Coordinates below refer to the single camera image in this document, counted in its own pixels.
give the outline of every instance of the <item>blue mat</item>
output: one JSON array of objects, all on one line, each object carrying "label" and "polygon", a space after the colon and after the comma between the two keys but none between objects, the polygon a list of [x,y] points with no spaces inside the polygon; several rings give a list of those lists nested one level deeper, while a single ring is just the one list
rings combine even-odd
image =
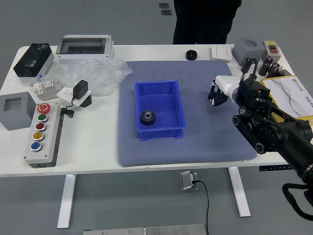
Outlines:
[{"label": "blue mat", "polygon": [[[232,124],[238,105],[213,107],[207,97],[217,75],[231,75],[224,61],[128,62],[133,73],[120,84],[118,160],[122,166],[250,160],[257,153]],[[182,139],[140,141],[135,82],[177,80],[186,118]]]}]

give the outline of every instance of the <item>gray control box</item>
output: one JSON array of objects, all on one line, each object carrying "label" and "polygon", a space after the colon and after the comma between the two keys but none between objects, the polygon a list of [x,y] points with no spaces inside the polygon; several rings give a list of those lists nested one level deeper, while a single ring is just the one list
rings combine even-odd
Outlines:
[{"label": "gray control box", "polygon": [[8,131],[30,127],[35,108],[29,92],[0,95],[0,122]]},{"label": "gray control box", "polygon": [[244,65],[246,58],[255,58],[260,61],[265,47],[257,37],[244,37],[236,40],[232,54],[239,66]]}]

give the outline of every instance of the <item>power adapter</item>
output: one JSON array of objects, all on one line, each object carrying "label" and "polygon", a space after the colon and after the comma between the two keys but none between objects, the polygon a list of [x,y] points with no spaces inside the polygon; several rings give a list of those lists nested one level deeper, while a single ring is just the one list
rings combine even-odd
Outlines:
[{"label": "power adapter", "polygon": [[73,88],[73,99],[81,99],[84,94],[88,91],[88,82],[85,80],[81,80],[77,85]]}]

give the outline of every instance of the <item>red button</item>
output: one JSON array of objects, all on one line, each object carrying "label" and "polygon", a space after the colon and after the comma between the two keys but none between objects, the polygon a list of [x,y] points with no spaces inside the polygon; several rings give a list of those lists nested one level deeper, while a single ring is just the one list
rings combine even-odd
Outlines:
[{"label": "red button", "polygon": [[45,129],[46,129],[46,125],[42,122],[36,125],[36,131],[44,131]]},{"label": "red button", "polygon": [[38,113],[47,114],[50,112],[50,105],[47,103],[43,103],[37,107]]}]

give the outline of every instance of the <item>blue plastic bin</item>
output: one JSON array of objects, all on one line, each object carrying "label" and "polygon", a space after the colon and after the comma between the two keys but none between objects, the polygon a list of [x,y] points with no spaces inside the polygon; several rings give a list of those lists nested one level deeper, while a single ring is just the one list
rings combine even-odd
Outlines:
[{"label": "blue plastic bin", "polygon": [[[183,137],[186,121],[178,81],[137,82],[135,94],[137,131],[141,141]],[[140,122],[140,114],[145,110],[152,110],[156,115],[156,121],[150,126]]]}]

